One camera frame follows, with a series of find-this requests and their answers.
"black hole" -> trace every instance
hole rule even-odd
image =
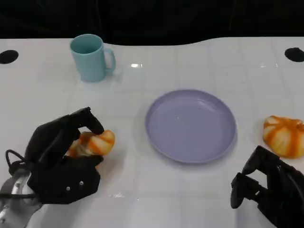
[[[15,50],[7,50],[0,53],[0,64],[8,64],[14,62],[19,54]]]
[[[298,48],[298,47],[293,47],[289,48],[285,51],[285,56],[293,61],[293,62],[303,62],[304,61],[304,52]]]

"white table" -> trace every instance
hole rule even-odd
[[[230,208],[230,183],[254,148],[264,145],[269,115],[304,119],[304,63],[285,58],[303,38],[218,38],[174,47],[112,47],[114,76],[79,80],[70,39],[0,40],[19,58],[0,65],[0,179],[8,177],[7,149],[21,154],[33,131],[90,106],[117,140],[102,164],[98,192],[71,205],[44,206],[30,228],[270,228],[244,201]],[[151,102],[174,89],[195,88],[221,98],[237,120],[238,143],[215,162],[188,166],[166,159],[147,142],[144,116]],[[304,172],[304,161],[287,161]],[[265,185],[266,177],[252,175]]]

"robotic hand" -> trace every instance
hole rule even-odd
[[[104,131],[87,107],[39,126],[24,158],[6,152],[12,177],[0,189],[0,227],[24,228],[43,204],[68,204],[97,191],[100,175],[95,166],[102,156],[65,156],[84,126],[95,134]],[[10,163],[10,153],[20,161]]]
[[[247,176],[255,170],[267,176],[267,189]],[[262,146],[255,149],[231,186],[232,208],[238,208],[247,198],[257,202],[257,208],[276,227],[304,227],[303,174]]]

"mug handle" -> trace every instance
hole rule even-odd
[[[109,55],[110,55],[110,57],[111,57],[112,67],[106,69],[106,71],[107,71],[108,73],[111,73],[111,72],[113,72],[113,71],[115,70],[115,68],[116,68],[116,59],[115,59],[115,55],[114,55],[114,52],[113,52],[111,49],[107,48],[107,47],[104,48],[104,52],[109,53]]]

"plate rim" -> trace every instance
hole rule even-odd
[[[227,108],[229,114],[231,115],[232,117],[232,121],[233,121],[233,131],[234,131],[234,136],[231,140],[231,142],[228,144],[228,146],[217,156],[213,157],[213,158],[210,158],[210,159],[204,159],[204,160],[197,160],[197,161],[193,161],[193,160],[179,160],[179,159],[175,159],[173,157],[170,157],[169,155],[167,155],[166,153],[164,153],[157,145],[155,142],[153,142],[151,140],[151,135],[149,133],[149,130],[148,130],[148,121],[149,121],[149,118],[148,118],[148,114],[151,113],[149,116],[152,115],[153,112],[151,112],[152,108],[155,106],[155,104],[161,100],[162,98],[168,96],[169,94],[172,94],[172,93],[176,93],[176,92],[199,92],[199,93],[203,93],[203,94],[206,94],[208,96],[211,96],[212,98],[215,98],[216,100],[220,101],[220,103]],[[210,93],[207,93],[205,91],[202,91],[202,90],[198,90],[198,89],[177,89],[177,90],[173,90],[173,91],[170,91],[170,92],[167,92],[161,96],[159,96],[158,98],[156,98],[152,104],[150,105],[150,107],[148,108],[148,111],[146,112],[146,115],[145,115],[145,120],[144,120],[144,125],[145,125],[145,131],[146,131],[146,134],[148,136],[148,141],[150,143],[150,145],[159,153],[161,153],[162,155],[166,156],[167,158],[170,158],[171,160],[174,160],[176,162],[180,162],[180,163],[184,163],[184,164],[204,164],[204,163],[207,163],[207,162],[211,162],[213,160],[217,160],[219,159],[220,157],[228,154],[229,152],[231,152],[233,150],[233,148],[235,147],[236,143],[237,143],[237,140],[238,140],[238,128],[237,128],[237,122],[236,122],[236,119],[231,111],[231,109],[221,100],[219,99],[218,97],[210,94]]]

